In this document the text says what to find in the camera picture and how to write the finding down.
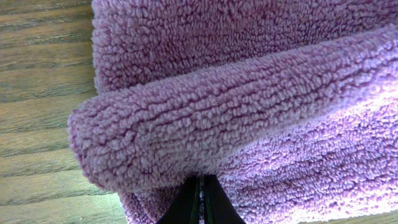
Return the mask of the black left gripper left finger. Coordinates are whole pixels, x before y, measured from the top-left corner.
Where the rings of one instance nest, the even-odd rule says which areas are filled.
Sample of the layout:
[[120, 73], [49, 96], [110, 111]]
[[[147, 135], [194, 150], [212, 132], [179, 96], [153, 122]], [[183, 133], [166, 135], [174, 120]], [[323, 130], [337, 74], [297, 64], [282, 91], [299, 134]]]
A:
[[200, 180], [186, 179], [172, 204], [156, 224], [198, 224], [200, 214]]

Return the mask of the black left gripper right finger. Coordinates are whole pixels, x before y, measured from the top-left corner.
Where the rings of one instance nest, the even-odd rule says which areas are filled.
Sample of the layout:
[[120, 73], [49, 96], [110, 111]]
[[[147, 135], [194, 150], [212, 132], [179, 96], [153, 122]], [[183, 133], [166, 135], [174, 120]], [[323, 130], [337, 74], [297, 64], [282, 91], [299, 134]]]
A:
[[204, 176], [205, 224], [246, 224], [234, 209], [216, 175]]

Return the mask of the purple microfiber cloth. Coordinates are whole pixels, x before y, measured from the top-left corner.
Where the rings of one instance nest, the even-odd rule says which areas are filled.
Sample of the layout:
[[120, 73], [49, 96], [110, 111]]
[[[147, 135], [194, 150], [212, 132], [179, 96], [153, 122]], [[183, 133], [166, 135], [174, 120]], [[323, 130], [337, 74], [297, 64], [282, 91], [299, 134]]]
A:
[[93, 1], [83, 175], [157, 223], [216, 175], [246, 223], [397, 208], [396, 1]]

